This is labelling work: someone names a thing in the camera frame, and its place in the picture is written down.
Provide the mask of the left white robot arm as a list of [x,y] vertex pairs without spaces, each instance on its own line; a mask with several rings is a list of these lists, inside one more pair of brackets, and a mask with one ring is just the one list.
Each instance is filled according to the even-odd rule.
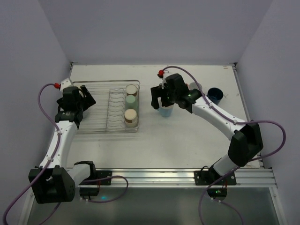
[[68,85],[60,88],[62,97],[57,100],[58,112],[54,119],[54,133],[46,156],[40,165],[30,170],[29,181],[37,203],[71,202],[75,189],[85,180],[96,178],[96,168],[92,161],[79,161],[66,169],[72,141],[83,120],[83,113],[96,101],[82,86]]

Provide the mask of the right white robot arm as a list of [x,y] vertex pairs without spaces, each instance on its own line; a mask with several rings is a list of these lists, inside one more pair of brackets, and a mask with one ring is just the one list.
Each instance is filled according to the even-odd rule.
[[180,74],[164,76],[159,71],[162,83],[152,87],[151,106],[167,108],[177,104],[179,108],[199,116],[221,131],[230,141],[228,152],[215,162],[205,176],[212,183],[236,167],[244,167],[262,149],[263,141],[257,123],[246,124],[206,99],[198,89],[189,89]]

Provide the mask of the dark blue mug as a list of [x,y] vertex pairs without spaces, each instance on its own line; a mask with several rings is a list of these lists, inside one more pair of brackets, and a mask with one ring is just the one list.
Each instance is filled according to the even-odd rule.
[[220,103],[220,101],[223,99],[224,94],[221,89],[213,87],[208,90],[207,97],[214,104],[218,105]]

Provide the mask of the light blue mug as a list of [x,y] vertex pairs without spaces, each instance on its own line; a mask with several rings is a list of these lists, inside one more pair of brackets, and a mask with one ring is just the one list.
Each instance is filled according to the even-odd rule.
[[158,112],[162,117],[170,117],[173,112],[173,105],[168,107],[160,106]]

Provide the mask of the pink patterned mug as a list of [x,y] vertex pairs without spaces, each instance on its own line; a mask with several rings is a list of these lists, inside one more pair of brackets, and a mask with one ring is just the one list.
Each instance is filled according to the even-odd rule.
[[197,82],[192,82],[192,83],[188,84],[187,87],[189,88],[189,90],[193,90],[193,89],[202,90],[201,84],[199,84]]

